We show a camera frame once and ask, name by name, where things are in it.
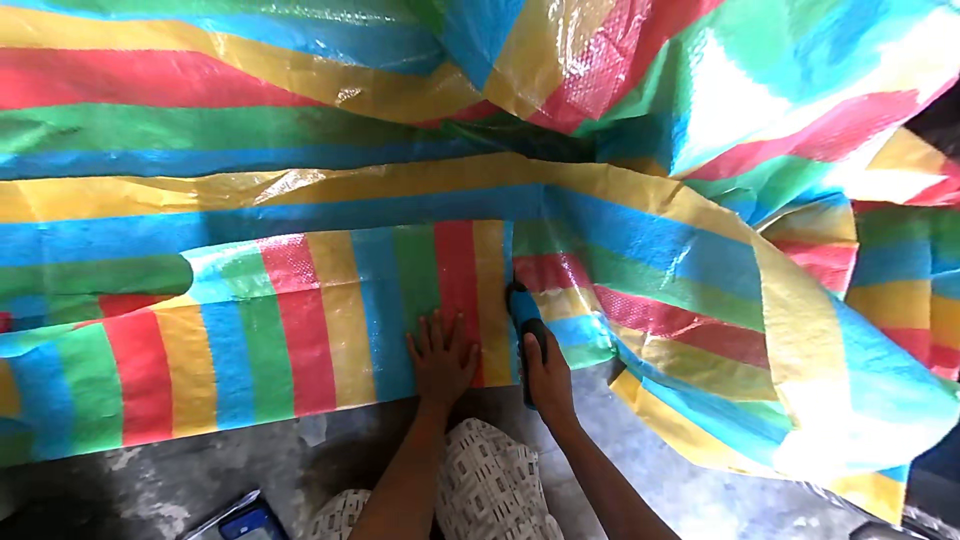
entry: person's right hand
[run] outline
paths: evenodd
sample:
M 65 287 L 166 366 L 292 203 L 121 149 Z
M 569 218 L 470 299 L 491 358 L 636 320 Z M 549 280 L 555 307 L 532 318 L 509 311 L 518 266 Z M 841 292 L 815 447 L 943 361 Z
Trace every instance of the person's right hand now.
M 570 366 L 560 352 L 557 338 L 546 331 L 546 361 L 540 344 L 531 333 L 523 335 L 523 347 L 527 354 L 527 371 L 530 397 L 540 413 L 540 418 L 551 431 L 575 428 L 579 425 L 573 409 L 573 387 L 570 383 Z

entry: red stripe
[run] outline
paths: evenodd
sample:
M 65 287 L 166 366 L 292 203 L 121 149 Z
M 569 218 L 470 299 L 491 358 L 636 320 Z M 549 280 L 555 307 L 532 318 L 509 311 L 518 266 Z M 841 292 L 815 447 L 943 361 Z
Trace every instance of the red stripe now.
M 173 438 L 174 397 L 156 315 L 140 309 L 104 319 L 123 393 L 123 444 Z
M 939 175 L 944 177 L 940 182 L 914 195 L 906 204 L 919 207 L 960 204 L 960 165 L 946 158 L 940 166 Z
M 723 0 L 617 0 L 564 82 L 528 118 L 566 134 L 623 99 L 643 79 L 668 39 Z
M 840 160 L 872 136 L 922 110 L 924 105 L 917 103 L 917 95 L 917 90 L 909 90 L 848 99 L 795 134 L 738 144 L 690 173 L 688 178 L 709 181 L 731 178 L 785 155 L 817 161 Z
M 593 286 L 584 265 L 569 253 L 514 257 L 514 272 L 516 278 L 534 292 Z
M 162 302 L 173 298 L 170 295 L 156 294 L 104 294 L 97 298 L 100 310 L 104 317 L 117 317 L 131 311 L 136 311 L 141 307 L 152 306 L 157 302 Z
M 600 306 L 610 320 L 621 326 L 644 331 L 703 349 L 756 367 L 770 369 L 767 344 L 761 332 L 622 292 L 595 285 Z
M 930 367 L 930 330 L 928 329 L 902 329 L 902 328 L 881 328 L 883 335 L 889 337 L 894 343 L 900 345 L 907 353 L 916 358 L 926 367 Z
M 4 48 L 0 49 L 0 80 L 4 81 L 0 110 L 74 103 L 207 108 L 321 105 L 189 51 Z
M 773 244 L 828 290 L 840 292 L 850 286 L 857 246 L 796 240 L 776 240 Z
M 853 208 L 853 214 L 856 215 L 861 212 L 891 209 L 900 205 L 885 201 L 850 201 L 850 206 Z
M 444 320 L 452 321 L 457 312 L 462 312 L 468 342 L 480 343 L 473 222 L 438 223 L 433 228 L 433 234 L 434 249 L 437 253 L 441 313 Z M 471 383 L 474 387 L 484 385 L 482 358 L 480 362 Z
M 276 291 L 294 379 L 297 416 L 337 408 L 324 299 L 302 234 L 256 241 Z
M 933 345 L 930 347 L 930 371 L 944 379 L 957 380 L 960 375 L 960 351 Z

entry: handheld tool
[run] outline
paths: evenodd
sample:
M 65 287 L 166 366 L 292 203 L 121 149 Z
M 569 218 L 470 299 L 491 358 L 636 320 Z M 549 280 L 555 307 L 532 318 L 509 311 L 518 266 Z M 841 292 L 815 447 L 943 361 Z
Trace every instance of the handheld tool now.
M 540 310 L 526 285 L 514 280 L 507 285 L 507 311 L 514 323 L 516 338 L 519 341 L 520 366 L 523 368 L 523 403 L 531 410 L 537 410 L 530 396 L 530 375 L 527 371 L 527 352 L 523 347 L 524 334 L 531 333 L 540 344 L 540 358 L 546 363 L 546 325 L 540 318 Z

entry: hand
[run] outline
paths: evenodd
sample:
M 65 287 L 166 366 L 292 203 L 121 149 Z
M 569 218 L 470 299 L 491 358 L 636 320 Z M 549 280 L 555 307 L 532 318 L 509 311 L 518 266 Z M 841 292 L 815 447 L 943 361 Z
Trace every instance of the hand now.
M 580 425 L 573 409 L 573 386 L 570 383 L 570 366 L 560 352 L 557 337 L 546 331 L 546 362 L 542 360 L 540 344 L 531 333 L 523 335 L 523 347 L 527 354 L 530 397 L 537 406 L 544 424 L 556 434 Z
M 457 314 L 453 330 L 444 339 L 444 323 L 439 309 L 433 312 L 429 325 L 426 317 L 420 318 L 417 344 L 419 350 L 408 333 L 407 351 L 414 362 L 420 406 L 440 411 L 445 418 L 470 386 L 480 358 L 480 347 L 475 343 L 467 346 L 463 313 Z

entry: person's left hand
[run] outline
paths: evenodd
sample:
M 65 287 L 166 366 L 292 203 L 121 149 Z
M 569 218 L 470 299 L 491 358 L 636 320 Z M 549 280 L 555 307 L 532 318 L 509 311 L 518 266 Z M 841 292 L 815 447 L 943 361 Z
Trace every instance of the person's left hand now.
M 407 351 L 417 374 L 420 405 L 433 406 L 449 414 L 453 404 L 470 386 L 480 358 L 480 347 L 475 343 L 468 346 L 464 337 L 463 313 L 457 314 L 453 330 L 447 336 L 444 336 L 439 309 L 433 312 L 429 324 L 426 317 L 421 317 L 417 345 L 414 345 L 413 335 L 408 333 Z

